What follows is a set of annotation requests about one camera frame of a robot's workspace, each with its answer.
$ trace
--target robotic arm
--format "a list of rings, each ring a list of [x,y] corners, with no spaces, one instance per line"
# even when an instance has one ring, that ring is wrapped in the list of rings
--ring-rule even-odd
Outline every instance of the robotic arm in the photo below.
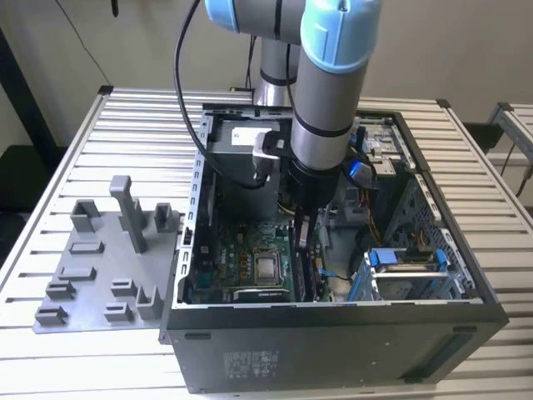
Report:
[[[289,174],[296,244],[305,247],[318,209],[335,194],[381,0],[206,0],[206,8],[213,22],[234,32],[301,44]]]

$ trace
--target aluminum extrusion table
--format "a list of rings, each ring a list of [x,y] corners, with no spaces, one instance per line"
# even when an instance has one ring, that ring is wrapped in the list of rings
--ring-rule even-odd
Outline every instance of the aluminum extrusion table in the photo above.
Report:
[[[250,103],[248,93],[188,92],[198,124],[202,103]],[[363,98],[361,109],[403,114],[437,184],[511,321],[433,387],[241,393],[241,398],[533,398],[533,221],[451,108],[436,101]],[[196,149],[173,92],[115,88],[99,94],[15,248],[0,270],[0,394],[46,398],[199,398],[189,395],[172,347],[157,330],[36,335],[31,326],[55,271],[77,198],[109,196],[128,174],[144,209],[185,210]],[[233,398],[231,394],[205,398]]]

